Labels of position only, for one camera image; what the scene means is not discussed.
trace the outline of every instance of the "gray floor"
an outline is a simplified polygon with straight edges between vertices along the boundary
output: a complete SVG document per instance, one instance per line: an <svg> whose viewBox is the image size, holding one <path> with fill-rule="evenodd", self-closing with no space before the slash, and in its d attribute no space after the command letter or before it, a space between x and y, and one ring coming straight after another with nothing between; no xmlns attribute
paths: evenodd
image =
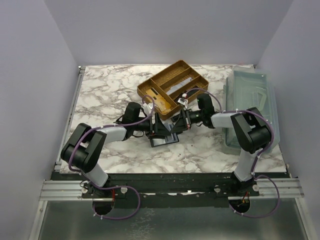
<svg viewBox="0 0 320 240"><path fill-rule="evenodd" d="M252 201L248 213L263 214L275 200ZM128 214L130 209L115 209ZM142 208L127 220L93 217L90 202L50 202L40 240L306 240L296 201L284 199L277 213L248 219L229 208Z"/></svg>

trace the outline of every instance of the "gray wall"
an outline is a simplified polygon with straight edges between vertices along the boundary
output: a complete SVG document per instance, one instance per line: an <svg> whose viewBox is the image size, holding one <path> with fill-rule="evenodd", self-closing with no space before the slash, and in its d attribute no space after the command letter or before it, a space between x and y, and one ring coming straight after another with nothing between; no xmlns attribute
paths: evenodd
<svg viewBox="0 0 320 240"><path fill-rule="evenodd" d="M0 3L0 239L28 238L78 67L42 0Z"/></svg>
<svg viewBox="0 0 320 240"><path fill-rule="evenodd" d="M294 0L258 66L272 72L281 149L320 236L319 10L319 0Z"/></svg>
<svg viewBox="0 0 320 240"><path fill-rule="evenodd" d="M292 0L45 0L80 65L257 64Z"/></svg>

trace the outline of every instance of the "transparent plastic bin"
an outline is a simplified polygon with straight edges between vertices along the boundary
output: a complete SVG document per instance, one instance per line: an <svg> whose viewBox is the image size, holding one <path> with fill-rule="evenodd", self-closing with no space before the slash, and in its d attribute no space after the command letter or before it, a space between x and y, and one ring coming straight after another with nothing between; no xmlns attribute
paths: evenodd
<svg viewBox="0 0 320 240"><path fill-rule="evenodd" d="M267 73L258 69L236 66L226 79L223 93L227 111L256 107L262 116L270 122L274 131L274 141L266 152L271 152L280 142L280 134L275 91L267 79ZM224 128L222 137L222 151L224 153L240 154L241 148L233 129Z"/></svg>

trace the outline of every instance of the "brown box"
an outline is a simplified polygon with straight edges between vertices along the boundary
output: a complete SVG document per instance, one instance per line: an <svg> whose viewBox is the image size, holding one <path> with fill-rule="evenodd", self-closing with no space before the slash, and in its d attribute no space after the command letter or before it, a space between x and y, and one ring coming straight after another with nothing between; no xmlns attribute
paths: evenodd
<svg viewBox="0 0 320 240"><path fill-rule="evenodd" d="M166 94L166 92L168 92L171 87L188 78L192 78L192 80L186 85L172 92L170 95ZM170 111L165 114L162 114L162 112L158 109L156 110L162 120L167 120L182 108L182 106L177 104L174 99L176 99L185 91L194 88L195 86L207 90L208 85L209 82L205 80L199 73L197 73L183 60L179 60L138 85L137 93L140 97L143 97L144 95L146 95L146 91L154 88L171 105ZM188 101L192 102L200 93L202 93L202 91L200 90L195 92L193 95L188 97ZM146 98L145 100L147 103L151 103L150 99Z"/></svg>

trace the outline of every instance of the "marble table top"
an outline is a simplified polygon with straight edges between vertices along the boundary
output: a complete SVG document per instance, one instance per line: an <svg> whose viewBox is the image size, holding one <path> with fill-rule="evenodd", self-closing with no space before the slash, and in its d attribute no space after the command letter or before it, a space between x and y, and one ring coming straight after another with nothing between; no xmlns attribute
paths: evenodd
<svg viewBox="0 0 320 240"><path fill-rule="evenodd" d="M141 103L137 85L168 65L87 66L70 125L92 127L113 123L129 102ZM209 81L208 90L222 101L223 86L235 65L193 65ZM189 104L197 109L196 101ZM226 173L235 170L237 155L222 152L222 130L193 126L179 135L180 142L151 148L147 137L112 142L102 149L98 163L107 173ZM261 156L257 172L285 172L279 146ZM71 173L62 161L61 173Z"/></svg>

